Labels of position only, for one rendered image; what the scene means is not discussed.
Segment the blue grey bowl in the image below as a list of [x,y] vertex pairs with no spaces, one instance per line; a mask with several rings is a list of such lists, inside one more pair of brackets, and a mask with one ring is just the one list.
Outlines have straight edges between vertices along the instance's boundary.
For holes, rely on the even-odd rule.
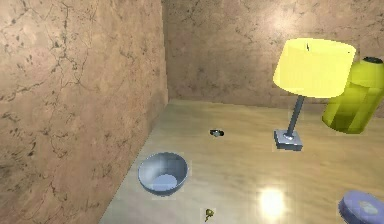
[[172,152],[160,152],[146,158],[138,168],[138,181],[149,193],[166,197],[177,192],[188,178],[188,163]]

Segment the yellow shade table lamp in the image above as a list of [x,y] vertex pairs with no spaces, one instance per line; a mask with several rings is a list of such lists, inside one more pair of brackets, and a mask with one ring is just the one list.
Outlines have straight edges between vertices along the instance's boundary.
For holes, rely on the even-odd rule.
[[285,130],[276,129],[277,149],[301,151],[303,143],[295,131],[304,100],[341,95],[349,76],[356,49],[342,42],[296,38],[287,40],[278,60],[273,83],[297,95],[293,113]]

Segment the yellow green vase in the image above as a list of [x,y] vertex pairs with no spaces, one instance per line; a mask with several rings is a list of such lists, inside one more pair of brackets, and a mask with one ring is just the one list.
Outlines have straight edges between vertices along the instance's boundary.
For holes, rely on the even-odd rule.
[[344,92],[328,101],[322,121],[331,129],[360,134],[384,97],[384,61],[365,57],[354,62]]

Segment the purple round dish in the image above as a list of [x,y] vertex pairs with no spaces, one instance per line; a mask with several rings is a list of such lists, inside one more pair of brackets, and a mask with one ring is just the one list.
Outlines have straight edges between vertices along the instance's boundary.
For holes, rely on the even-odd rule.
[[338,210],[347,224],[384,224],[384,202],[366,192],[346,192]]

